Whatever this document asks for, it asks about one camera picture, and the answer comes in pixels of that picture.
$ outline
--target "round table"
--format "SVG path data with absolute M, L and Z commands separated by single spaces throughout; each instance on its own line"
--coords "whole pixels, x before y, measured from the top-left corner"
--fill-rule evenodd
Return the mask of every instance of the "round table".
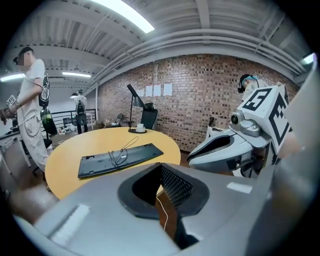
M 157 162 L 180 164 L 181 154 L 178 145 L 173 139 L 161 132 L 147 130 L 147 133 L 143 134 L 130 133 L 128 127 L 93 130 L 66 140 L 49 156 L 45 165 L 45 178 L 53 194 L 59 199 L 63 199 L 83 184 L 99 177 L 78 178 L 81 157 L 118 151 L 134 137 L 139 137 L 139 139 L 129 148 L 153 143 L 163 152 L 163 155 L 134 166 Z M 130 167 L 122 169 L 120 172 L 123 170 L 127 172 L 128 169 Z

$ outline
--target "white paper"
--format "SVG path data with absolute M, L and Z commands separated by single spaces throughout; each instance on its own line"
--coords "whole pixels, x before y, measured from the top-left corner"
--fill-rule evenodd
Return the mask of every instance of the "white paper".
M 143 97 L 145 95 L 145 89 L 136 90 L 136 94 L 138 94 L 139 97 Z
M 163 96 L 172 96 L 172 83 L 164 84 Z
M 161 85 L 153 86 L 153 96 L 161 96 Z
M 152 97 L 152 89 L 153 89 L 153 85 L 148 85 L 145 87 L 145 96 L 146 97 Z

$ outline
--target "cable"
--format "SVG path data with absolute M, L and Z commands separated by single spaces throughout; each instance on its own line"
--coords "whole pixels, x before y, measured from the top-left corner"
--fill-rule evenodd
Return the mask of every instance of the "cable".
M 159 201 L 159 203 L 160 203 L 160 205 L 161 205 L 161 207 L 162 207 L 162 210 L 164 211 L 164 213 L 165 213 L 165 215 L 166 215 L 166 220 L 165 220 L 164 227 L 163 227 L 163 230 L 166 230 L 167 221 L 168 221 L 168 219 L 169 219 L 169 216 L 168 216 L 168 214 L 167 214 L 164 206 L 162 205 L 162 202 L 159 200 L 159 198 L 156 197 L 156 199 Z
M 139 137 L 136 136 L 136 137 L 134 137 L 132 140 L 130 140 L 126 145 L 124 145 L 124 146 L 120 149 L 120 153 L 119 153 L 119 155 L 117 156 L 116 159 L 115 159 L 115 157 L 114 157 L 114 151 L 111 151 L 111 152 L 108 151 L 108 154 L 109 154 L 110 160 L 111 160 L 111 164 L 112 164 L 114 167 L 120 169 L 119 165 L 121 165 L 122 163 L 124 163 L 124 162 L 128 159 L 128 150 L 127 150 L 127 148 L 130 147 L 131 145 L 133 145 L 134 143 L 136 143 L 138 140 L 139 140 Z M 118 160 L 119 160 L 120 156 L 122 155 L 122 153 L 123 153 L 124 151 L 126 152 L 126 155 L 125 155 L 124 159 L 122 160 L 122 162 L 119 162 L 119 163 L 118 163 Z

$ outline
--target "desk lamp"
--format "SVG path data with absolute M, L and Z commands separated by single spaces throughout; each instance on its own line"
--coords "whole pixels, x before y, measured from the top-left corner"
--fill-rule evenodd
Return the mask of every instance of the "desk lamp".
M 130 90 L 130 92 L 132 93 L 132 98 L 131 98 L 131 108 L 130 108 L 130 121 L 129 121 L 129 133 L 133 133 L 133 134 L 140 134 L 141 132 L 137 132 L 136 129 L 131 129 L 131 116 L 132 116 L 132 106 L 136 106 L 136 107 L 140 107 L 143 108 L 144 110 L 147 110 L 147 106 L 143 103 L 143 101 L 140 99 L 140 97 L 138 96 L 137 92 L 135 91 L 135 89 L 133 89 L 133 87 L 131 86 L 131 84 L 127 85 L 128 89 Z

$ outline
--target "man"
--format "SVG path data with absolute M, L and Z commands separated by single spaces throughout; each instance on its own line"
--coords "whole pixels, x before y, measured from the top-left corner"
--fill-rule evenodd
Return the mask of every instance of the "man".
M 48 153 L 41 133 L 39 95 L 43 90 L 45 64 L 36 59 L 30 47 L 24 47 L 13 60 L 25 74 L 16 102 L 5 110 L 6 118 L 17 113 L 21 137 L 35 164 L 44 172 Z
M 280 93 L 284 96 L 286 103 L 289 104 L 286 86 L 280 82 L 277 82 L 275 85 L 279 86 Z M 240 94 L 244 93 L 242 101 L 245 101 L 255 89 L 264 87 L 268 87 L 268 85 L 263 80 L 258 79 L 256 76 L 251 74 L 243 74 L 240 77 L 238 92 Z
M 81 130 L 81 124 L 79 123 L 78 120 L 78 105 L 82 104 L 83 108 L 84 108 L 84 113 L 86 113 L 86 106 L 87 106 L 87 98 L 85 96 L 83 96 L 84 91 L 83 90 L 79 90 L 78 91 L 78 96 L 74 98 L 74 102 L 75 102 L 75 116 L 76 116 L 76 127 L 78 130 L 78 134 L 82 133 Z M 88 126 L 87 123 L 85 123 L 84 125 L 84 132 L 86 133 L 88 131 Z

